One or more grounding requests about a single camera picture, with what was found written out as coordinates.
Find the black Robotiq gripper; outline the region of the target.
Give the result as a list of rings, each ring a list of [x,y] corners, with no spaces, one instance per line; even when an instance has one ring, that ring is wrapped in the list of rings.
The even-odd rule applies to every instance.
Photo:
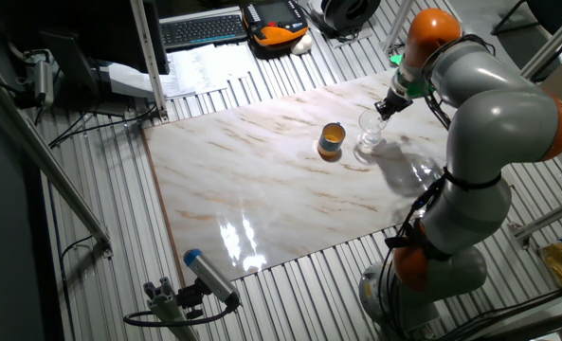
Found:
[[[411,104],[411,99],[404,98],[393,89],[387,92],[386,97],[374,104],[376,112],[382,121],[390,120],[394,115],[403,111]]]

